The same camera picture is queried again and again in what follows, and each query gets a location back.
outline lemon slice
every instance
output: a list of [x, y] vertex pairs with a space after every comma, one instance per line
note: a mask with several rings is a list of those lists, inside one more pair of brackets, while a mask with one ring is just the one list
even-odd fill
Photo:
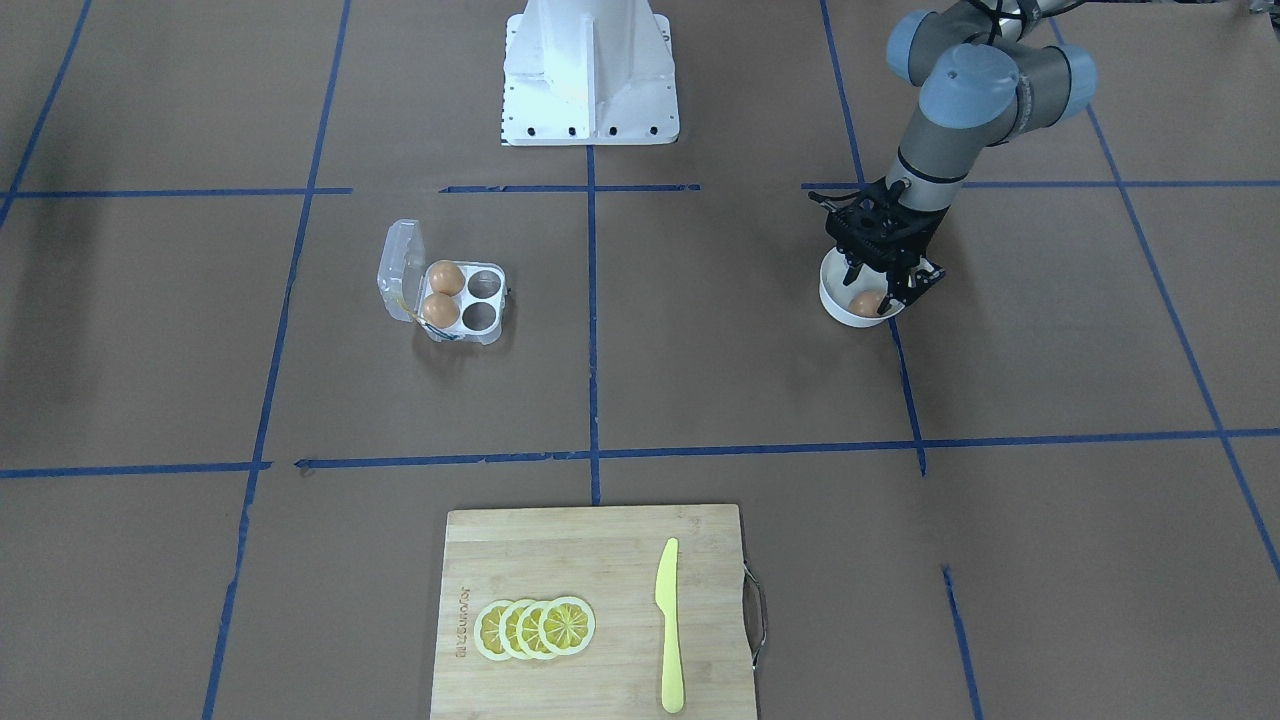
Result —
[[517, 600], [516, 602], [508, 605], [498, 618], [498, 626], [502, 628], [502, 634], [498, 635], [498, 642], [502, 643], [503, 652], [516, 660], [529, 660], [529, 653], [520, 650], [520, 626], [517, 625], [517, 621], [520, 620], [520, 614], [532, 603], [534, 601], [527, 597]]
[[549, 602], [534, 602], [520, 611], [520, 619], [516, 620], [516, 642], [520, 650], [525, 651], [529, 657], [535, 657], [538, 660], [550, 660], [556, 657], [545, 644], [538, 633], [538, 626], [541, 623], [543, 612], [547, 611]]
[[547, 603], [538, 625], [538, 638], [556, 655], [577, 655], [595, 635], [595, 612], [585, 600], [557, 597]]
[[494, 662], [502, 662], [503, 660], [511, 660], [511, 655], [502, 650], [502, 611], [511, 606], [509, 600], [495, 600], [486, 605], [480, 615], [476, 616], [476, 626], [471, 632], [476, 650], [480, 655], [493, 660]]

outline white bowl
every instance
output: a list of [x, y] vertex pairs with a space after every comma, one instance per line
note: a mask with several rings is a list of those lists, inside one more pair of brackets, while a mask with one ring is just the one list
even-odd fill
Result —
[[863, 270], [858, 273], [858, 279], [854, 281], [854, 284], [845, 286], [845, 273], [847, 270], [849, 264], [845, 263], [845, 256], [835, 247], [822, 259], [822, 270], [818, 277], [818, 295], [822, 297], [822, 306], [827, 309], [827, 314], [835, 318], [836, 322], [851, 328], [872, 328], [897, 315], [906, 307], [906, 305], [902, 305], [897, 300], [890, 300], [888, 313], [884, 313], [879, 318], [863, 318], [861, 315], [850, 313], [849, 304], [854, 301], [854, 297], [858, 297], [858, 293], [868, 290], [888, 292], [888, 278], [884, 277], [884, 273], [877, 273], [869, 265], [863, 265]]

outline yellow plastic knife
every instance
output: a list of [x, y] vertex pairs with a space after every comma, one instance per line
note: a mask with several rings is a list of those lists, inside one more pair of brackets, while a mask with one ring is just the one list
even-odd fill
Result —
[[653, 601], [666, 619], [662, 643], [662, 708], [676, 714], [685, 708], [685, 671], [680, 665], [680, 623], [676, 619], [676, 555], [680, 541], [667, 539], [658, 561]]

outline cutting board handle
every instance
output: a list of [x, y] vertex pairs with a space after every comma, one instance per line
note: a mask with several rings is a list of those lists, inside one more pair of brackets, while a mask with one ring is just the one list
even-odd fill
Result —
[[[746, 626], [746, 646], [751, 648], [751, 670], [755, 670], [760, 664], [760, 651], [764, 650], [764, 643], [769, 641], [769, 611], [764, 603], [764, 585], [760, 580], [755, 578], [755, 573], [751, 573], [751, 566], [742, 561], [742, 624]], [[759, 632], [759, 642], [753, 642], [751, 639], [751, 607], [755, 607], [755, 628]]]

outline knife handle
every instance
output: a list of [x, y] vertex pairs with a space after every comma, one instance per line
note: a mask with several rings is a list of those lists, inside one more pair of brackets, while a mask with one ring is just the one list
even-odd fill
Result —
[[685, 671], [680, 662], [676, 614], [667, 616], [662, 642], [662, 708], [675, 715], [685, 708]]

